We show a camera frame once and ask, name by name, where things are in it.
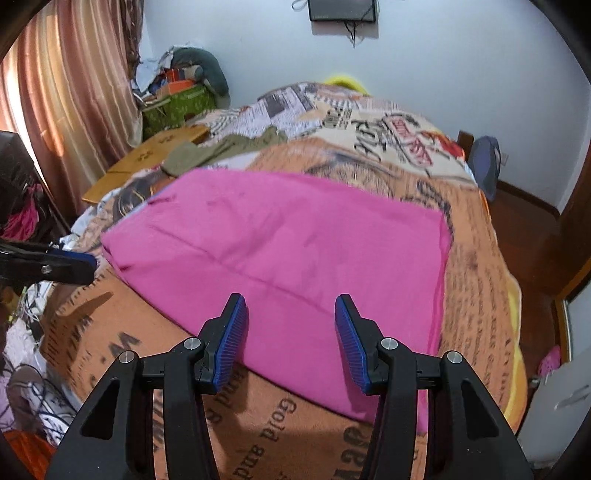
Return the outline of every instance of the cardboard box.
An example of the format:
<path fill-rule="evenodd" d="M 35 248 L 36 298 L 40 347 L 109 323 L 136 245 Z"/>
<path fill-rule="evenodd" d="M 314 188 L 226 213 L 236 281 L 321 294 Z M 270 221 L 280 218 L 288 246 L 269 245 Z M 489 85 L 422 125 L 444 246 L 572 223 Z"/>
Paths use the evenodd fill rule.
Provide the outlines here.
<path fill-rule="evenodd" d="M 96 205 L 111 190 L 122 187 L 134 173 L 160 165 L 181 143 L 189 141 L 200 144 L 208 137 L 209 128 L 204 125 L 159 132 L 113 165 L 106 175 L 82 196 L 82 200 Z"/>
<path fill-rule="evenodd" d="M 198 84 L 175 93 L 142 110 L 144 116 L 144 139 L 165 128 L 179 128 L 194 116 L 216 107 L 213 94 Z"/>

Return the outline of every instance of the orange cloth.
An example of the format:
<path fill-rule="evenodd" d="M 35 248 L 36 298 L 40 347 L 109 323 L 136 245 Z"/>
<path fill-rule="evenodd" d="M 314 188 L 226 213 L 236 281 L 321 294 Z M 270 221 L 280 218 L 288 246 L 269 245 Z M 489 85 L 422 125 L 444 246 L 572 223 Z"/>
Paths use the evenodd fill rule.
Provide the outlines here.
<path fill-rule="evenodd" d="M 18 459 L 33 476 L 37 480 L 43 480 L 56 449 L 32 433 L 13 430 L 6 432 L 4 436 Z"/>

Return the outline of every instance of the backpack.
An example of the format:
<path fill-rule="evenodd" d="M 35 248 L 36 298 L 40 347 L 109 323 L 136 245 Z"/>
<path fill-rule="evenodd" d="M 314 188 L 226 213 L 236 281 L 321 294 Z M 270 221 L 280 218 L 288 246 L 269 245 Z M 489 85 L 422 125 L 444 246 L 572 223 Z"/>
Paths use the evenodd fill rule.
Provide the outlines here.
<path fill-rule="evenodd" d="M 501 149 L 495 137 L 480 137 L 472 145 L 468 166 L 476 183 L 490 202 L 496 196 L 496 182 L 501 173 Z"/>

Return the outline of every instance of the olive green cloth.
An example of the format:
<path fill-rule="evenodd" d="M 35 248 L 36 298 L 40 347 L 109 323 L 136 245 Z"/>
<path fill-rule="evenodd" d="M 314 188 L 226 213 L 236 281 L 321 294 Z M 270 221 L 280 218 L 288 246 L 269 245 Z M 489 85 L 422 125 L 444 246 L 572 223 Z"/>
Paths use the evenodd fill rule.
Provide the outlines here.
<path fill-rule="evenodd" d="M 180 177 L 196 167 L 211 165 L 219 160 L 234 157 L 243 153 L 250 153 L 287 142 L 285 132 L 277 131 L 276 127 L 269 127 L 256 138 L 243 135 L 228 135 L 215 145 L 198 147 L 194 143 L 184 142 L 169 153 L 162 162 L 162 170 L 171 177 Z"/>

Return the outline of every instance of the television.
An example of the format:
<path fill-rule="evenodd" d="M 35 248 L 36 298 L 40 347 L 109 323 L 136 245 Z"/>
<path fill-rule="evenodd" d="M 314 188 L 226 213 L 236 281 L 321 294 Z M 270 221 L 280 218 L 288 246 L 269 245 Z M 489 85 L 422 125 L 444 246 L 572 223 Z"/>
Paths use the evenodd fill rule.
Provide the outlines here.
<path fill-rule="evenodd" d="M 308 0 L 308 11 L 313 22 L 376 21 L 375 0 Z"/>

